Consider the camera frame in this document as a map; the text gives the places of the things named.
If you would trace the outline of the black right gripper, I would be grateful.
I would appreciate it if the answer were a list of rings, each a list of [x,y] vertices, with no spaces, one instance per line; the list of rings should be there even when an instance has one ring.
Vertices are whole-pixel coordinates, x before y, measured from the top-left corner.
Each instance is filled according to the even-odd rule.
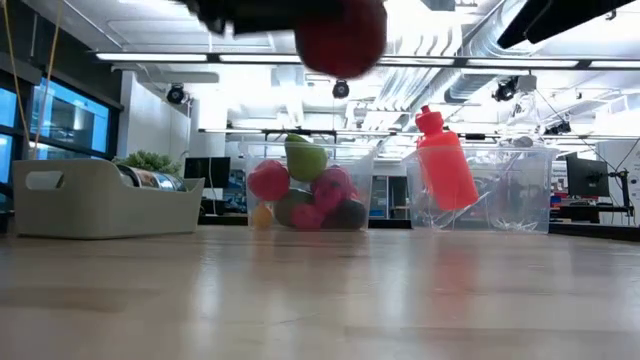
[[[235,35],[288,31],[309,20],[333,20],[344,11],[342,0],[182,0],[210,32]]]

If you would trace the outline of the dark red pomegranate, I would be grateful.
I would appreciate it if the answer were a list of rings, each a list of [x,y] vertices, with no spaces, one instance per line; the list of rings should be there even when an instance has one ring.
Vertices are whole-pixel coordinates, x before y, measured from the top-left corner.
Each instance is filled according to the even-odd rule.
[[[335,78],[362,76],[382,57],[387,45],[383,0],[341,0],[343,13],[333,20],[307,20],[294,29],[297,53],[309,69]]]

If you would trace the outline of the pinkish red pomegranate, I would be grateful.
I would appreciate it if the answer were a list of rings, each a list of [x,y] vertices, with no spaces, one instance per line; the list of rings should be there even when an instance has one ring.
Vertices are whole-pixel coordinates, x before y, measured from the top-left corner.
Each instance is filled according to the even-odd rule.
[[[321,175],[311,183],[311,192],[314,196],[351,197],[358,194],[349,172],[338,165],[326,168]]]

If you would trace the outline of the green-topped tin can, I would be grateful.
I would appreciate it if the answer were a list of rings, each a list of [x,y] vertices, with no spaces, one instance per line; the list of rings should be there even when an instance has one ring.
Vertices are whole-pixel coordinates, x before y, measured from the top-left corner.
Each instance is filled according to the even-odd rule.
[[[118,165],[121,180],[128,186],[166,192],[186,192],[182,179],[170,174]]]

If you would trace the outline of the black plum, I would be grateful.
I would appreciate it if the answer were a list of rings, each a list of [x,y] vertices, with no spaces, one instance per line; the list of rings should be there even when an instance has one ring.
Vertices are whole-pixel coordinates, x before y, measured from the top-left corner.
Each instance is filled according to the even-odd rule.
[[[329,212],[323,223],[323,229],[358,230],[368,224],[368,211],[363,203],[354,199],[342,201]]]

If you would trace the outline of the orange sports bottle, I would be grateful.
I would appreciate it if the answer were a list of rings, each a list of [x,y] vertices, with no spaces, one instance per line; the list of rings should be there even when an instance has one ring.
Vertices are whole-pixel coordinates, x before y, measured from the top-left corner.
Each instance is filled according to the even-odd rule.
[[[443,211],[474,204],[479,194],[458,135],[444,129],[440,112],[421,107],[415,124],[421,136],[417,152],[427,189]]]

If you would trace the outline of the grey plastic bin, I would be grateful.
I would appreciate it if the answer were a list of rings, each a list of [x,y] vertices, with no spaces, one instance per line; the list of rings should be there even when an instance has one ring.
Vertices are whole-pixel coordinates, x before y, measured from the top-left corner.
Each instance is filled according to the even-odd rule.
[[[184,191],[125,184],[110,161],[19,160],[12,165],[16,232],[22,236],[112,239],[191,233],[202,179]]]

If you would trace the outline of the clear plastic container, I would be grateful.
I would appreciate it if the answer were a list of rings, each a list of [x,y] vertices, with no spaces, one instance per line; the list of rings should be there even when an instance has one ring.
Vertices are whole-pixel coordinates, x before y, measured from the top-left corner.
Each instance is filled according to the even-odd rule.
[[[241,154],[244,155],[245,157],[247,209],[248,209],[249,227],[254,230],[258,230],[252,226],[251,213],[259,203],[264,202],[269,206],[273,214],[273,224],[269,229],[266,229],[266,230],[295,230],[295,231],[318,232],[318,231],[360,231],[360,230],[366,229],[368,227],[368,224],[365,227],[358,230],[330,230],[330,229],[323,229],[322,225],[320,229],[316,229],[316,230],[299,230],[299,229],[296,229],[295,227],[289,228],[286,226],[282,226],[277,222],[274,216],[274,205],[276,201],[262,201],[256,198],[247,187],[247,177],[264,160],[276,160],[287,168],[284,142],[285,141],[243,143],[240,145]],[[358,194],[351,197],[346,197],[343,199],[343,201],[346,199],[354,199],[354,200],[360,201],[366,207],[368,211],[368,218],[369,218],[375,149],[371,146],[349,146],[349,145],[334,145],[334,144],[330,144],[330,145],[316,144],[316,145],[323,147],[327,152],[328,162],[327,162],[326,168],[333,165],[338,165],[340,167],[345,168],[352,177],[353,183],[356,189],[358,190]],[[296,181],[290,176],[290,174],[289,174],[289,177],[290,177],[289,190],[292,188],[295,188],[295,189],[308,191],[312,194],[311,192],[312,182],[307,183],[307,182]],[[312,205],[314,205],[314,195],[312,194],[312,196],[313,196]]]
[[[464,147],[467,160],[470,148]],[[551,168],[557,151],[500,165],[469,164],[479,199],[460,210],[441,210],[427,189],[417,150],[405,157],[413,227],[444,231],[546,233],[549,230]]]

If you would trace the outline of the black ceiling spotlight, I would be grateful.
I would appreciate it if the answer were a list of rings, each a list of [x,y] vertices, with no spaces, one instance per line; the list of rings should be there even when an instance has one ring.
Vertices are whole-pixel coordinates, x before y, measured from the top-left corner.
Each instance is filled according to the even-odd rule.
[[[499,80],[496,90],[492,93],[492,98],[496,102],[510,101],[517,93],[518,76]]]
[[[172,84],[166,94],[166,100],[174,105],[184,104],[188,100],[184,85],[180,83]]]

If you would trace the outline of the overhead light bar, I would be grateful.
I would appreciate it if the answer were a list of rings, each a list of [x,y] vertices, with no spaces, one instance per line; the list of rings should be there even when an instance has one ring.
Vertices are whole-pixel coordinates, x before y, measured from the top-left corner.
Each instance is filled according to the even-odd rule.
[[[187,63],[227,65],[301,65],[298,55],[284,53],[144,53],[96,52],[107,63]],[[377,66],[434,67],[456,69],[513,69],[560,71],[636,71],[640,59],[543,58],[543,57],[456,57],[383,56]]]

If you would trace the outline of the black computer monitor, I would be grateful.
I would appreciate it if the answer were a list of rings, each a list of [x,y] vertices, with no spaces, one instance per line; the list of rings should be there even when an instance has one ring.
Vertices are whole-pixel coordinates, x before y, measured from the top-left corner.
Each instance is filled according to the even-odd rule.
[[[570,196],[609,196],[609,172],[604,161],[571,156],[566,158],[566,166]]]
[[[205,179],[205,187],[223,189],[228,186],[230,157],[188,157],[185,160],[186,179]]]

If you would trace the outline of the green artificial plant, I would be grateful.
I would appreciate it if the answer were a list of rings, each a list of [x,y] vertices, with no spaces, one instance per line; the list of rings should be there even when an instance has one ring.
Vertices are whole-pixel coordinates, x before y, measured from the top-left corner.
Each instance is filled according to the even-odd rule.
[[[168,155],[161,155],[155,152],[139,150],[130,153],[128,156],[113,159],[117,165],[129,166],[137,169],[160,172],[177,176],[180,173],[181,165],[173,161]]]

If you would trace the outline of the silver ventilation duct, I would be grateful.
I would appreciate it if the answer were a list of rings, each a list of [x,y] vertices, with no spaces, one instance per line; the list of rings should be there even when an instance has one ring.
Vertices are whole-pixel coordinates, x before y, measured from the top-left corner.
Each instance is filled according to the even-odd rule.
[[[480,21],[470,35],[463,38],[462,46],[456,52],[462,57],[527,57],[538,51],[542,44],[532,45],[522,42],[510,49],[502,49],[497,40],[509,23],[524,6],[526,0],[500,0],[489,15]],[[472,74],[468,69],[445,69],[444,101],[461,104],[494,80],[496,74]]]

